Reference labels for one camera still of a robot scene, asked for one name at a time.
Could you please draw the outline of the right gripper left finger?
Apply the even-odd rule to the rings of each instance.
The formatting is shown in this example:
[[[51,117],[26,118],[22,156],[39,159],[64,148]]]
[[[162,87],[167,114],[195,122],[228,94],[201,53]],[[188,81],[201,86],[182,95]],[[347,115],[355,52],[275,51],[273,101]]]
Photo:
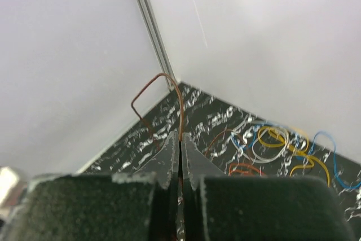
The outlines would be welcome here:
[[[177,190],[180,155],[178,137],[179,134],[177,131],[170,132],[161,150],[135,171],[135,173],[153,172],[156,174],[157,181],[163,189]]]

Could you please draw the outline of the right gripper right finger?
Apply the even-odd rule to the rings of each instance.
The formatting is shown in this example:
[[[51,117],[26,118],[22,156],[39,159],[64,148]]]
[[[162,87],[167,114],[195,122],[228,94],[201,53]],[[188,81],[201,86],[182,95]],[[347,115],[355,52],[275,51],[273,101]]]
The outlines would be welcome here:
[[[182,189],[200,190],[208,181],[230,179],[222,170],[199,150],[190,133],[183,133],[181,141],[182,154]]]

